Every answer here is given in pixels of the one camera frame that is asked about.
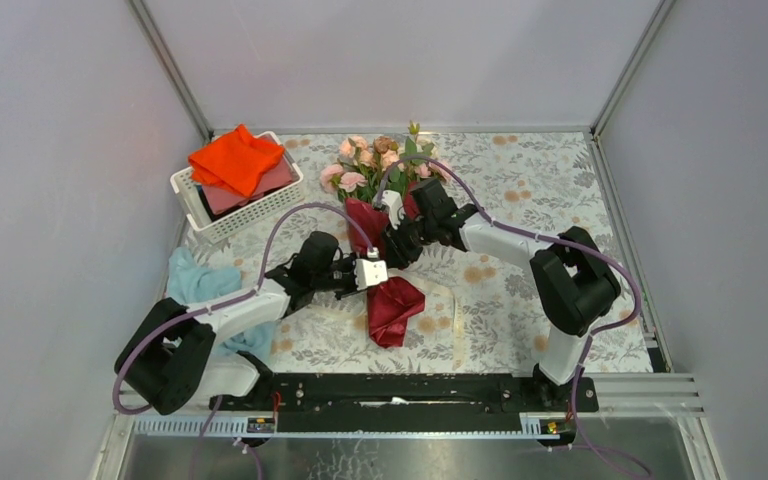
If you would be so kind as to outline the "peach fake flower stem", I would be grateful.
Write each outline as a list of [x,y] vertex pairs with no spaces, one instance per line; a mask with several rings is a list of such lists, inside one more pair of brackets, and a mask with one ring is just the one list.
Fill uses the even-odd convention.
[[397,152],[390,151],[381,156],[373,150],[373,141],[357,135],[349,136],[340,146],[338,161],[338,164],[356,169],[367,177],[369,186],[363,197],[358,199],[366,203],[372,202],[380,188],[380,182],[386,181],[385,170],[398,159],[400,153],[399,147]]

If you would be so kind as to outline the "cream ribbon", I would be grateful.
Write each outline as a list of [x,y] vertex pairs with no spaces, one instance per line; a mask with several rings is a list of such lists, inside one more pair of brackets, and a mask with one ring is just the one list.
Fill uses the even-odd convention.
[[[394,276],[403,278],[426,295],[440,296],[451,301],[450,330],[452,331],[452,369],[455,372],[459,371],[463,367],[466,359],[466,340],[464,335],[463,310],[456,294],[447,286],[423,279],[410,272],[395,272]],[[347,304],[341,306],[338,300],[315,300],[314,304],[310,306],[309,309],[317,314],[330,316],[339,320],[351,320],[366,312],[366,300],[364,296],[346,297],[344,298],[344,301],[347,301]]]

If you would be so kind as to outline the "dried brown fake flower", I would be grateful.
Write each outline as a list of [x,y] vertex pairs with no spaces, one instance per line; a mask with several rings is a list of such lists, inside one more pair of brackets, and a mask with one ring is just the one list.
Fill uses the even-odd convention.
[[379,136],[373,141],[373,150],[381,156],[390,151],[397,152],[398,149],[398,143],[388,136]]

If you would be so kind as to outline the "dark red wrapping paper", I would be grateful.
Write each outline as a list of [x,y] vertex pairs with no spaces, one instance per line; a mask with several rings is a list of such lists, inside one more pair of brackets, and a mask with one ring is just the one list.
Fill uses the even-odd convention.
[[[357,198],[346,198],[346,213],[360,226],[348,226],[352,250],[364,254],[367,244],[360,234],[364,232],[379,250],[382,259],[387,259],[384,231],[389,217],[382,211]],[[379,347],[395,348],[404,345],[408,331],[408,320],[425,309],[425,294],[408,280],[401,277],[389,278],[366,293],[368,335]]]

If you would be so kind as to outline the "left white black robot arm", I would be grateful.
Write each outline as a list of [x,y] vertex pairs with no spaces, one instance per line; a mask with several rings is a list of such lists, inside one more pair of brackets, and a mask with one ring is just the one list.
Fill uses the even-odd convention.
[[190,305],[164,298],[154,304],[114,364],[114,406],[124,414],[141,413],[141,408],[123,404],[118,389],[127,385],[145,401],[146,410],[160,415],[222,395],[232,396],[245,410],[259,410],[269,401],[271,387],[255,356],[225,354],[223,344],[295,314],[318,292],[342,298],[385,278],[376,251],[345,253],[335,237],[314,231],[289,260],[263,271],[251,290]]

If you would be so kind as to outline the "pink fake flower bunch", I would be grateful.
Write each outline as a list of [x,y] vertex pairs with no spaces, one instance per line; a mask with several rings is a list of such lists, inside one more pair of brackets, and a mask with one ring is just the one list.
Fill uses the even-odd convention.
[[449,172],[450,165],[445,162],[423,161],[414,168],[415,173],[421,179],[438,178],[443,183],[449,183],[452,180],[452,175]]

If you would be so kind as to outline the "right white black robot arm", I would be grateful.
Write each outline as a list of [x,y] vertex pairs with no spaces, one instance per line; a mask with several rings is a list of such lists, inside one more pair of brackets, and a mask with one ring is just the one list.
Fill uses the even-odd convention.
[[381,235],[389,267],[405,269],[432,244],[484,254],[530,270],[544,314],[549,343],[537,368],[543,378],[533,386],[535,402],[557,412],[573,398],[570,383],[585,353],[595,321],[605,316],[621,286],[593,239],[573,227],[543,237],[494,220],[475,203],[456,205],[438,179],[426,179],[410,191],[417,214],[404,210],[401,194],[383,190],[373,200],[388,216]]

